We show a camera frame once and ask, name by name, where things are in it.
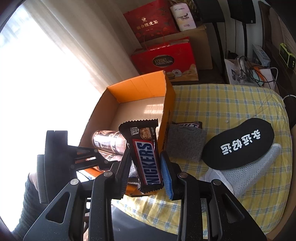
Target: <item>black eye mask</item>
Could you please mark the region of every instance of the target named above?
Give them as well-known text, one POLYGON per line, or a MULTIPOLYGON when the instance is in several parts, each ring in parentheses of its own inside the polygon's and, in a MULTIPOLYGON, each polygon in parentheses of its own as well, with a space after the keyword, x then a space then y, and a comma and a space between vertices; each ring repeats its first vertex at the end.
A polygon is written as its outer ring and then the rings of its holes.
POLYGON ((203 148, 201 158, 213 169, 233 169, 259 159, 269 150, 273 140, 271 124, 251 118, 214 136, 203 148))

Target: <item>orange cardboard box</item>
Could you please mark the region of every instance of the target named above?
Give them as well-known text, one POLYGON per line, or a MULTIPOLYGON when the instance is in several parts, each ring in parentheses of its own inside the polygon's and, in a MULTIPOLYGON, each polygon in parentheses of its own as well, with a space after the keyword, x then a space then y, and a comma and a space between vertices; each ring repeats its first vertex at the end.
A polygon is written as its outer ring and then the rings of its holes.
MULTIPOLYGON (((79 146, 92 148, 97 130, 118 131, 126 121, 158 119, 156 136, 159 152, 164 149, 168 126, 172 122, 175 91, 164 71, 140 75, 107 87, 97 103, 79 146)), ((101 174, 86 169, 93 176, 101 174)))

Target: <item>brown cardboard box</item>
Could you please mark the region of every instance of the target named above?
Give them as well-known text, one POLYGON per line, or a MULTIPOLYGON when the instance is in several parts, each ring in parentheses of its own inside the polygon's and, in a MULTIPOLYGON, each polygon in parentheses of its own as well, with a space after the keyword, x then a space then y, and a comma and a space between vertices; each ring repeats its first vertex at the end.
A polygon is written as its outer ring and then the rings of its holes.
MULTIPOLYGON (((159 152, 164 149, 168 125, 172 121, 175 91, 164 71, 140 75, 107 87, 97 103, 79 146, 92 148, 97 130, 118 131, 121 123, 158 119, 156 136, 159 152)), ((93 176, 101 174, 86 169, 93 176)))
POLYGON ((197 28, 182 31, 176 34, 170 34, 164 37, 161 36, 160 38, 143 42, 141 43, 141 45, 143 48, 146 48, 152 45, 161 44, 171 40, 178 40, 186 37, 189 37, 190 39, 190 44, 195 58, 196 68, 198 70, 212 69, 212 57, 205 25, 201 25, 197 28))

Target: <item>gray sponge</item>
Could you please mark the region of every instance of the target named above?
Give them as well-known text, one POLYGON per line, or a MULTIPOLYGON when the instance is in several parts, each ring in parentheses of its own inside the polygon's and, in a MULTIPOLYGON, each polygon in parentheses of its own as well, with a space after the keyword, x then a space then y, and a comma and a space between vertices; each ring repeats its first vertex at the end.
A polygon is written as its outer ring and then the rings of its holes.
POLYGON ((165 150, 169 157, 199 162, 206 136, 203 129, 171 124, 165 150))

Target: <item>cardboard box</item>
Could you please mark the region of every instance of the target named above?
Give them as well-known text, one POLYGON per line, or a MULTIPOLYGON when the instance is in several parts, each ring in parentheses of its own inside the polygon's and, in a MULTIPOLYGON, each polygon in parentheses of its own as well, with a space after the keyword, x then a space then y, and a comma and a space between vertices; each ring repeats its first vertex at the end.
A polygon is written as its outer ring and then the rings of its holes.
MULTIPOLYGON (((158 119, 156 136, 159 152, 164 149, 168 125, 172 122, 175 91, 164 71, 140 75, 107 87, 97 103, 79 146, 93 147, 97 130, 118 131, 121 123, 158 119)), ((99 172, 86 169, 93 176, 99 172)))
POLYGON ((189 38, 136 50, 131 59, 142 74, 164 70, 171 82, 198 80, 189 38))
POLYGON ((164 42, 178 40, 186 37, 189 37, 190 39, 190 44, 192 47, 196 68, 198 70, 212 69, 212 57, 205 25, 198 26, 194 29, 182 31, 180 33, 170 34, 157 39, 145 41, 141 43, 141 45, 143 48, 146 48, 152 45, 163 44, 164 42))

